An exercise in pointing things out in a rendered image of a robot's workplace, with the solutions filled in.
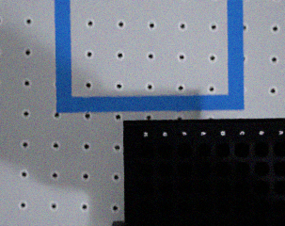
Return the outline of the black well plate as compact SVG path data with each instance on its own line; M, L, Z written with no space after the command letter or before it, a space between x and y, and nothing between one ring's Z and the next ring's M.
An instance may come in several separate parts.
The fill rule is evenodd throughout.
M123 121L123 164L127 226L285 226L285 118Z

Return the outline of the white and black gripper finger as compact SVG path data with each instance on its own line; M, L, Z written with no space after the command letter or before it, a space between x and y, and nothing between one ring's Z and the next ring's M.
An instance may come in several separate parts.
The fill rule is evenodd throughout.
M127 224L124 224L124 221L113 221L112 226L127 226Z

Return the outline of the grey flat base plate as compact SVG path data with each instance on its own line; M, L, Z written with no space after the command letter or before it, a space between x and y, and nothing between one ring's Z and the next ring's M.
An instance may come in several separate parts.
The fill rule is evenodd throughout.
M55 0L0 0L0 226L124 220L123 121L285 118L285 0L244 0L245 111L56 114ZM73 98L229 96L228 0L71 0Z

